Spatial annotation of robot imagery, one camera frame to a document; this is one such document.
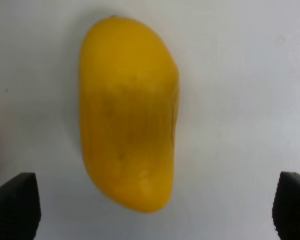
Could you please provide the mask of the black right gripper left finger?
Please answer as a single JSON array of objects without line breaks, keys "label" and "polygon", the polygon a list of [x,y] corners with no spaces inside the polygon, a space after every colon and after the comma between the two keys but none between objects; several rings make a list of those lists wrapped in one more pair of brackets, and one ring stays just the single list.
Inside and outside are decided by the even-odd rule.
[{"label": "black right gripper left finger", "polygon": [[0,240],[33,240],[42,212],[35,173],[20,173],[0,187]]}]

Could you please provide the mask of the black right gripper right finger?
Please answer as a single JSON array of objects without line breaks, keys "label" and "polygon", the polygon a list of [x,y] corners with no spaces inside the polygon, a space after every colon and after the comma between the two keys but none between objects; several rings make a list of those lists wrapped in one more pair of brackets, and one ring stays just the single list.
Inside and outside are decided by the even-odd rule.
[{"label": "black right gripper right finger", "polygon": [[300,174],[280,174],[272,219],[281,240],[300,240]]}]

